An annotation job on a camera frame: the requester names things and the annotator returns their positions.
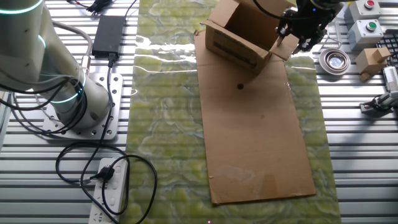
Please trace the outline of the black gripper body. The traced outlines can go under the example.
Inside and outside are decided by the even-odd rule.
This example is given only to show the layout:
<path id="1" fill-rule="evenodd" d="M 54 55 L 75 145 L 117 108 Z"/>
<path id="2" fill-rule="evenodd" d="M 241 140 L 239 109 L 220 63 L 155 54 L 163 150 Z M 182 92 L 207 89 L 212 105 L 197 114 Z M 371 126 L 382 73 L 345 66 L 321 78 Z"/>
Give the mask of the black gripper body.
<path id="1" fill-rule="evenodd" d="M 326 33 L 325 27 L 335 16 L 333 1 L 297 0 L 296 7 L 289 7 L 282 14 L 281 26 L 287 26 L 289 35 L 317 42 Z"/>

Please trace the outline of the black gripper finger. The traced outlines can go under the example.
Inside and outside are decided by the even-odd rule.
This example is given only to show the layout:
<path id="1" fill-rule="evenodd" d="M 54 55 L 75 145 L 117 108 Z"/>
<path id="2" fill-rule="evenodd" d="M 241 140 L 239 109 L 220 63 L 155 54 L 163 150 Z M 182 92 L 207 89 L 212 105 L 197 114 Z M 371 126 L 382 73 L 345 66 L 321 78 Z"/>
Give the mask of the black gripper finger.
<path id="1" fill-rule="evenodd" d="M 289 35 L 289 30 L 287 26 L 279 26 L 276 28 L 277 35 L 279 36 L 277 39 L 277 46 L 279 47 L 284 40 L 285 37 Z"/>
<path id="2" fill-rule="evenodd" d="M 312 49 L 313 44 L 311 39 L 300 39 L 298 45 L 292 52 L 292 55 L 297 54 L 299 52 L 308 52 Z"/>

